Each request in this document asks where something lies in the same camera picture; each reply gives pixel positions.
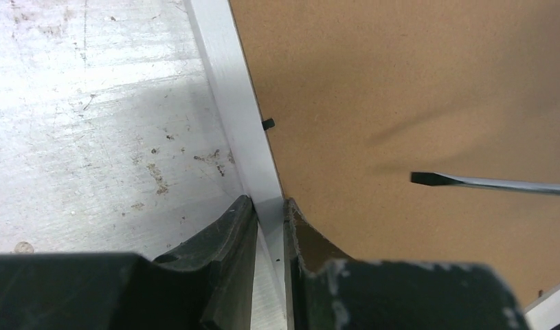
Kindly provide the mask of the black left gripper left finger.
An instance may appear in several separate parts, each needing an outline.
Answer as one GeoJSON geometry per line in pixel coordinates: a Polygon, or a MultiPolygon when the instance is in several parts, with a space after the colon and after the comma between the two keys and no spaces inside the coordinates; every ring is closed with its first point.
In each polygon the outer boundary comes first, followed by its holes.
{"type": "Polygon", "coordinates": [[[257,236],[257,214],[242,195],[153,260],[1,254],[0,329],[248,329],[257,236]]]}

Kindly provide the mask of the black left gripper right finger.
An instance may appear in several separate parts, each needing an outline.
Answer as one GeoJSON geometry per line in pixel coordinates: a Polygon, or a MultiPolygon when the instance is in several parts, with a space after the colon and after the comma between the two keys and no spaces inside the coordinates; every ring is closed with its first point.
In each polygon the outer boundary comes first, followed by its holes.
{"type": "Polygon", "coordinates": [[[284,203],[290,329],[527,329],[510,287],[486,265],[362,261],[284,203]]]}

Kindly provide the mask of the blue red screwdriver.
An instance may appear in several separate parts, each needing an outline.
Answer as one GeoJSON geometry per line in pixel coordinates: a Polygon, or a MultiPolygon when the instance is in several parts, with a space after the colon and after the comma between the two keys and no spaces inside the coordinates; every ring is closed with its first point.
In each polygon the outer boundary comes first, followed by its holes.
{"type": "Polygon", "coordinates": [[[424,186],[460,186],[560,196],[560,184],[460,177],[434,172],[411,172],[410,181],[424,186]]]}

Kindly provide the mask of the white picture frame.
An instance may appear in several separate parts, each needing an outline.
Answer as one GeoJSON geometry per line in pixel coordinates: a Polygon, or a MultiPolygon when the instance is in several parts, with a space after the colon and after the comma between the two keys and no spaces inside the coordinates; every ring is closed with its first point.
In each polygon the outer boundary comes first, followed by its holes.
{"type": "MultiPolygon", "coordinates": [[[[260,110],[242,41],[232,12],[232,2],[187,1],[186,6],[194,32],[197,34],[214,100],[231,146],[232,159],[238,168],[241,184],[245,192],[252,198],[260,217],[260,227],[267,243],[268,255],[274,263],[273,268],[278,282],[280,301],[288,326],[284,278],[284,203],[288,199],[295,199],[286,196],[282,188],[267,135],[276,123],[274,119],[264,117],[260,110]]],[[[506,190],[497,191],[545,195],[506,190]]],[[[486,265],[492,268],[510,287],[528,323],[527,329],[560,329],[560,283],[547,291],[540,292],[531,303],[522,305],[511,285],[495,268],[486,263],[468,261],[426,262],[486,265]]]]}

